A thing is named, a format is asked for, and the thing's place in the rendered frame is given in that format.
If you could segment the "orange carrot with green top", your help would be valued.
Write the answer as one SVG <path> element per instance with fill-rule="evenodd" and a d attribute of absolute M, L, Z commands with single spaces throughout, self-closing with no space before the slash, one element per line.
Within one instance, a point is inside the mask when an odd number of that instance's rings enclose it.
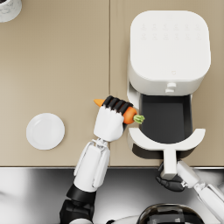
<path fill-rule="evenodd" d="M 129 106 L 122 116 L 125 124 L 132 124 L 133 122 L 142 124 L 144 121 L 144 116 L 139 115 L 132 106 Z"/>

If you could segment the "air fryer drawer with handle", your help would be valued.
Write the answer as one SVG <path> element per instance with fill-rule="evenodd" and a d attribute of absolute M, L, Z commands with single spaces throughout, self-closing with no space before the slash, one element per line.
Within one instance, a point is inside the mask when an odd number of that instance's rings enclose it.
<path fill-rule="evenodd" d="M 191 96 L 140 97 L 145 120 L 129 128 L 128 146 L 140 158 L 162 159 L 162 179 L 177 175 L 177 159 L 188 156 L 203 140 L 206 130 L 193 130 Z"/>

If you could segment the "pale air fryer body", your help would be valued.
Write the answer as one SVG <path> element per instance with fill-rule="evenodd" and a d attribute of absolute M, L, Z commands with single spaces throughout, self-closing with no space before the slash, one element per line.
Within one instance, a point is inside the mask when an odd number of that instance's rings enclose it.
<path fill-rule="evenodd" d="M 211 65 L 206 21 L 187 10 L 148 10 L 130 26 L 129 100 L 141 95 L 190 95 Z"/>

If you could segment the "dark round robot body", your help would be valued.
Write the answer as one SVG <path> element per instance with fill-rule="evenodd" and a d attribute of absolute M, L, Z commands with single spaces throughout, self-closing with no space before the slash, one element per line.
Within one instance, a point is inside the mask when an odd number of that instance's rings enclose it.
<path fill-rule="evenodd" d="M 106 224 L 205 224 L 190 207 L 180 204 L 148 206 L 139 216 L 109 220 Z"/>

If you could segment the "white round plate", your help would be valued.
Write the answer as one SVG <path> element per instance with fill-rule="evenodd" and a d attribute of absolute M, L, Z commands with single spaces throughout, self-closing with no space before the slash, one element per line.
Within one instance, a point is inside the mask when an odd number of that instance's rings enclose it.
<path fill-rule="evenodd" d="M 64 123 L 58 116 L 51 113 L 34 116 L 26 127 L 27 141 L 38 150 L 55 148 L 63 140 L 64 135 Z"/>

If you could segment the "white marbled round pot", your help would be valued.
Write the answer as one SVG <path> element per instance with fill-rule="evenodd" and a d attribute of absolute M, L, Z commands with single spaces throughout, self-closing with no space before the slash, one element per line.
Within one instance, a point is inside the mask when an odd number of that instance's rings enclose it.
<path fill-rule="evenodd" d="M 0 23 L 9 22 L 22 10 L 21 0 L 0 0 Z"/>

